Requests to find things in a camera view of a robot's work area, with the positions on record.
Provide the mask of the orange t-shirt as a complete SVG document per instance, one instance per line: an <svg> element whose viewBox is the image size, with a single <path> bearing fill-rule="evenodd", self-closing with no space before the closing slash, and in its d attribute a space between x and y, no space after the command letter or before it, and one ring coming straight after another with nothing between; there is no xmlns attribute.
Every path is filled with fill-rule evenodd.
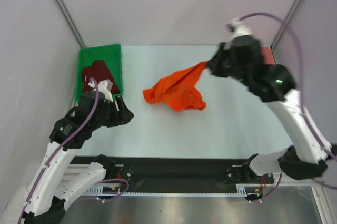
<svg viewBox="0 0 337 224"><path fill-rule="evenodd" d="M175 112L204 110L206 102L203 101L195 85L206 69L206 62L201 61L192 67L161 78L150 89L143 90L145 101L151 105L165 103Z"/></svg>

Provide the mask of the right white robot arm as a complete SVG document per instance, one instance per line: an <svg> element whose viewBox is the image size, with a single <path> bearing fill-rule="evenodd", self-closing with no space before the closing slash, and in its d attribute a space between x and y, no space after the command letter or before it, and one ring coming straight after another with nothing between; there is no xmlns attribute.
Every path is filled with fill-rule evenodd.
<svg viewBox="0 0 337 224"><path fill-rule="evenodd" d="M300 90L289 70L265 62L261 43L253 35L221 42L207 68L217 77L233 78L247 87L276 116L292 145L270 154L254 154L244 164L243 177L256 182L268 173L284 173L294 180L316 179L328 169L336 144L317 140L307 109L300 105Z"/></svg>

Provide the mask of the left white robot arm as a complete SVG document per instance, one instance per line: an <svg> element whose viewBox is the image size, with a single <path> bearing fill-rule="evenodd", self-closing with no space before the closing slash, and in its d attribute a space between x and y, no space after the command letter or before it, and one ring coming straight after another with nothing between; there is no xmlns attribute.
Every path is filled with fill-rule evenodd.
<svg viewBox="0 0 337 224"><path fill-rule="evenodd" d="M117 194L125 193L121 187L129 187L129 182L121 177L115 162L103 154L67 184L59 183L95 130L125 125L133 117L121 96L109 98L102 91L82 95L78 106L55 123L37 174L28 188L19 189L12 197L1 223L60 223L68 208L98 183L115 182Z"/></svg>

